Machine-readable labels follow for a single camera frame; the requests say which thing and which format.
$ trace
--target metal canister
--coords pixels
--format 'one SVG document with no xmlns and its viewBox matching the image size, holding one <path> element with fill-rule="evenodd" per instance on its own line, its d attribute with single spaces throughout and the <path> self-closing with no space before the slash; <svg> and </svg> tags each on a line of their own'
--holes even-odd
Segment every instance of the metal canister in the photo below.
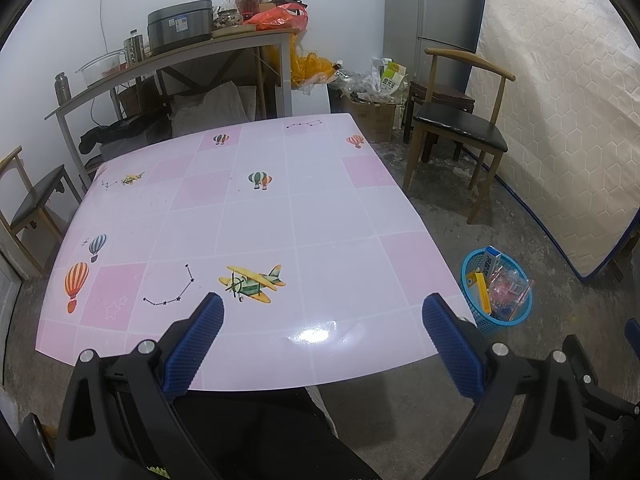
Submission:
<svg viewBox="0 0 640 480">
<path fill-rule="evenodd" d="M 124 40 L 124 54 L 127 58 L 127 67 L 131 67 L 145 59 L 145 46 L 142 42 L 142 34 L 134 29 L 131 36 Z"/>
<path fill-rule="evenodd" d="M 69 89 L 69 79 L 66 78 L 64 72 L 60 72 L 56 76 L 56 81 L 53 83 L 56 89 L 56 97 L 58 98 L 58 104 L 62 106 L 64 103 L 71 99 L 71 90 Z"/>
</svg>

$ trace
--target basket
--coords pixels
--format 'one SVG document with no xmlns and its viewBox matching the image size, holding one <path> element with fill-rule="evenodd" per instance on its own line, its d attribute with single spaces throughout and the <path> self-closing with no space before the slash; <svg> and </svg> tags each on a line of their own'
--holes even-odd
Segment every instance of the basket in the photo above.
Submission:
<svg viewBox="0 0 640 480">
<path fill-rule="evenodd" d="M 474 315 L 478 330 L 482 332 L 482 335 L 487 336 L 489 334 L 492 334 L 493 332 L 500 330 L 501 328 L 504 328 L 506 326 L 515 326 L 527 319 L 529 312 L 531 312 L 533 295 L 531 293 L 531 290 L 529 289 L 529 292 L 527 293 L 527 299 L 525 300 L 525 304 L 523 307 L 524 312 L 518 319 L 514 319 L 512 321 L 500 321 L 499 319 L 495 319 L 494 317 L 486 314 L 479 305 L 476 305 L 475 300 L 473 300 L 471 297 L 468 286 L 466 286 L 466 275 L 472 270 L 481 267 L 480 262 L 482 261 L 483 255 L 484 249 L 476 249 L 475 251 L 471 251 L 466 256 L 465 261 L 462 263 L 460 272 L 460 288 L 462 289 L 462 294 L 464 295 L 465 300 L 469 305 L 469 309 L 471 309 L 471 313 Z M 500 263 L 506 269 L 517 270 L 519 275 L 523 278 L 527 277 L 527 275 L 524 273 L 524 270 L 522 270 L 520 266 L 506 254 L 502 254 L 500 256 Z"/>
</svg>

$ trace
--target concrete floor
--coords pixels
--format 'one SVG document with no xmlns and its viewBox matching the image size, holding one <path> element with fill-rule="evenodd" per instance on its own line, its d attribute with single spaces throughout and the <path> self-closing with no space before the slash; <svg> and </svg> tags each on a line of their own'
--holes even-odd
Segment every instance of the concrete floor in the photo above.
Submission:
<svg viewBox="0 0 640 480">
<path fill-rule="evenodd" d="M 407 146 L 398 136 L 376 145 L 397 182 Z M 420 164 L 410 199 L 455 276 L 467 253 L 493 244 L 512 256 L 536 281 L 527 322 L 497 334 L 519 355 L 545 358 L 575 333 L 590 355 L 600 386 L 634 402 L 640 398 L 640 364 L 623 336 L 629 317 L 638 315 L 637 287 L 629 272 L 617 284 L 604 269 L 581 285 L 555 246 L 531 216 L 498 183 L 473 225 L 466 215 L 477 189 L 466 186 L 474 162 L 453 162 L 453 144 L 441 140 L 428 165 Z M 23 286 L 10 327 L 5 387 L 20 417 L 33 411 L 57 425 L 71 367 L 35 352 L 38 315 L 46 280 Z M 383 478 L 421 478 L 447 447 L 472 403 L 460 397 L 437 356 L 384 373 L 320 386 L 340 438 Z M 517 403 L 485 466 L 497 465 L 514 428 Z"/>
</svg>

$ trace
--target hot air balloon print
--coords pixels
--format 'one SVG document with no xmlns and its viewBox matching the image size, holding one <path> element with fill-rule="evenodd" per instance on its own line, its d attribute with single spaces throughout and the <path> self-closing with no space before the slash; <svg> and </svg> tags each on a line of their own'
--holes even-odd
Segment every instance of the hot air balloon print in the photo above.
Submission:
<svg viewBox="0 0 640 480">
<path fill-rule="evenodd" d="M 107 241 L 107 235 L 98 235 L 94 238 L 94 241 L 89 244 L 89 252 L 93 255 L 91 257 L 91 263 L 94 263 L 98 259 L 98 251 Z"/>
<path fill-rule="evenodd" d="M 263 171 L 256 171 L 249 175 L 249 182 L 254 184 L 254 189 L 260 189 L 260 184 L 262 184 L 262 189 L 267 189 L 267 184 L 272 180 L 273 178 Z"/>
<path fill-rule="evenodd" d="M 219 134 L 218 136 L 215 136 L 213 140 L 216 141 L 216 145 L 222 144 L 224 146 L 225 145 L 225 140 L 228 140 L 228 138 L 229 138 L 228 135 Z"/>
<path fill-rule="evenodd" d="M 347 142 L 359 149 L 360 145 L 364 144 L 364 137 L 361 135 L 352 135 L 351 137 L 347 137 Z"/>
<path fill-rule="evenodd" d="M 69 314 L 72 314 L 76 309 L 76 295 L 80 292 L 88 275 L 89 266 L 84 262 L 75 264 L 66 274 L 65 292 L 68 294 L 70 300 L 66 305 L 66 311 Z"/>
</svg>

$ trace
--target yellow plastic bag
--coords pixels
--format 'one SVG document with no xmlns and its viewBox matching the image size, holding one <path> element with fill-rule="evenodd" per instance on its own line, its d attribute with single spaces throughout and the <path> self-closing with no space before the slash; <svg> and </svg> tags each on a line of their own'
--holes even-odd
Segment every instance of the yellow plastic bag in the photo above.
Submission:
<svg viewBox="0 0 640 480">
<path fill-rule="evenodd" d="M 268 46 L 268 56 L 271 65 L 280 69 L 280 53 L 275 46 Z M 305 82 L 322 83 L 327 81 L 335 73 L 334 64 L 325 57 L 318 57 L 315 52 L 305 57 L 298 55 L 296 51 L 296 37 L 289 37 L 289 57 L 291 63 L 291 86 L 303 86 Z"/>
</svg>

